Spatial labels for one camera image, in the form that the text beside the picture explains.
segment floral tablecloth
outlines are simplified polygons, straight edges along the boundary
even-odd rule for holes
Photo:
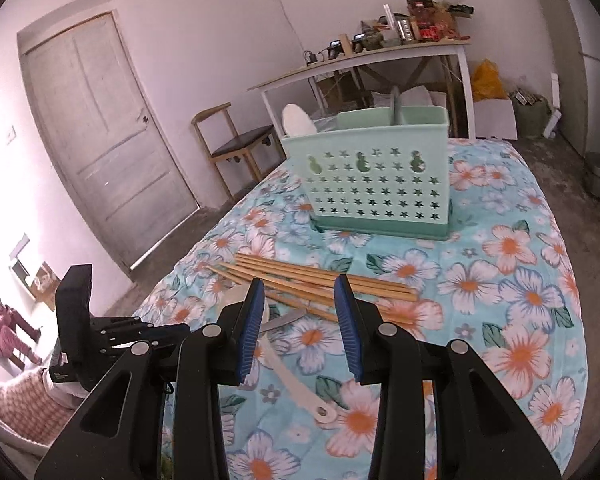
[[[506,142],[450,140],[453,213],[448,241],[320,232],[299,179],[283,164],[176,264],[136,315],[155,324],[216,318],[232,286],[205,266],[237,251],[402,282],[409,301],[371,298],[406,321],[419,339],[464,338],[528,415],[564,470],[587,385],[580,303],[555,218],[533,174]],[[285,312],[272,306],[272,315]],[[366,478],[378,413],[377,387],[356,384],[338,326],[305,316],[269,333],[285,365],[332,402],[338,418],[317,424],[298,408],[256,350],[240,388],[222,387],[228,466],[238,480]],[[432,391],[426,390],[427,478],[435,478]],[[169,477],[173,399],[163,434]]]

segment person in pink clothes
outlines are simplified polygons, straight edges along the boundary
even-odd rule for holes
[[[40,356],[35,354],[31,347],[16,335],[17,326],[21,327],[33,341],[38,342],[40,339],[40,329],[34,329],[19,312],[8,305],[4,306],[0,301],[0,357],[10,359],[16,349],[29,358],[33,364],[41,365]]]

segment knitted fabric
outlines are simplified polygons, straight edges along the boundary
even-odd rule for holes
[[[0,384],[0,420],[20,436],[51,444],[74,414],[47,394],[44,368],[24,372]]]

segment basket base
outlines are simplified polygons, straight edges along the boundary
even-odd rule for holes
[[[447,240],[449,224],[428,224],[403,220],[369,220],[361,218],[341,218],[337,216],[316,216],[315,224],[331,231],[350,231],[370,235],[422,238],[424,240]]]

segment metal screw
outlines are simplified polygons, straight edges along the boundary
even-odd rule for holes
[[[459,339],[456,339],[451,342],[451,349],[456,354],[466,354],[469,351],[469,345],[467,343],[465,343],[464,341],[460,341]]]
[[[149,351],[149,345],[146,341],[139,341],[134,343],[131,347],[131,353],[133,355],[144,355]]]
[[[209,324],[202,329],[202,335],[205,337],[216,337],[219,336],[221,332],[222,328],[215,323]]]
[[[398,333],[398,327],[393,323],[382,323],[382,325],[378,327],[378,332],[382,335],[391,337]]]

